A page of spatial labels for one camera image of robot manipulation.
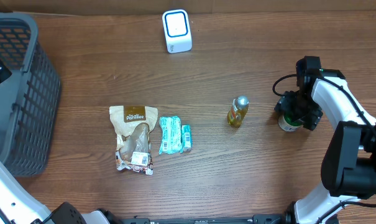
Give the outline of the small teal white box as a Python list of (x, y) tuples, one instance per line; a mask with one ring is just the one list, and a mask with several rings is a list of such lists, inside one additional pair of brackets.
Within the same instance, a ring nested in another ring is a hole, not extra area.
[(190, 152), (192, 150), (190, 125), (184, 124), (181, 127), (181, 143), (183, 152)]

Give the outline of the brown snack packet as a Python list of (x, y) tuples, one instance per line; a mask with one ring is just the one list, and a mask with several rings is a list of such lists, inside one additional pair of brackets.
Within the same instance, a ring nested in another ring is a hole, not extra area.
[(152, 175), (150, 133), (158, 109), (150, 106), (111, 106), (109, 118), (116, 133), (116, 169)]

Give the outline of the teal white pouch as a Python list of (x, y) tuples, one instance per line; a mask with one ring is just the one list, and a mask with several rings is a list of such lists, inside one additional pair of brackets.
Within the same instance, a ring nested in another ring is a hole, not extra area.
[(159, 125), (162, 130), (159, 154), (182, 153), (181, 119), (178, 116), (162, 116)]

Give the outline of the green lid jar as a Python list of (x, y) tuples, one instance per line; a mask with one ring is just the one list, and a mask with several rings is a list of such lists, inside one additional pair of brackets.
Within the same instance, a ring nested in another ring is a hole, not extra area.
[(282, 114), (279, 117), (278, 125), (282, 130), (286, 132), (294, 132), (302, 126), (300, 122), (292, 121), (291, 118), (286, 114)]

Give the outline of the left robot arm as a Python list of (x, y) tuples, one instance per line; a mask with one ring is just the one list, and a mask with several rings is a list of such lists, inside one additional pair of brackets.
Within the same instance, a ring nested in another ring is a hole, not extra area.
[[(0, 85), (13, 74), (0, 60)], [(8, 134), (0, 134), (2, 152), (10, 152), (13, 146), (15, 129), (19, 117), (19, 105), (12, 105), (9, 112), (13, 112), (11, 125), (11, 137)], [(0, 160), (0, 223), (110, 223), (100, 210), (81, 214), (70, 203), (64, 202), (56, 210), (50, 211), (44, 204), (33, 198), (6, 169)]]

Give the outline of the yellow dish soap bottle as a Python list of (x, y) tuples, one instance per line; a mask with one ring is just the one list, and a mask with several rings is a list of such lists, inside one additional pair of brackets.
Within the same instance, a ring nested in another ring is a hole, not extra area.
[(233, 99), (231, 109), (227, 114), (227, 121), (230, 126), (239, 128), (249, 109), (249, 100), (241, 95)]

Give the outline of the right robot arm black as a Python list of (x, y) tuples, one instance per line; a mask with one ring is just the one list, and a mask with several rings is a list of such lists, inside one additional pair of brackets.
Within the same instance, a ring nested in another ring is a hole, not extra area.
[(321, 183), (292, 202), (280, 223), (338, 223), (348, 205), (376, 208), (376, 119), (356, 100), (340, 70), (324, 69), (319, 57), (296, 63), (297, 91), (280, 95), (278, 125), (286, 132), (314, 130), (325, 115), (334, 134), (321, 164)]

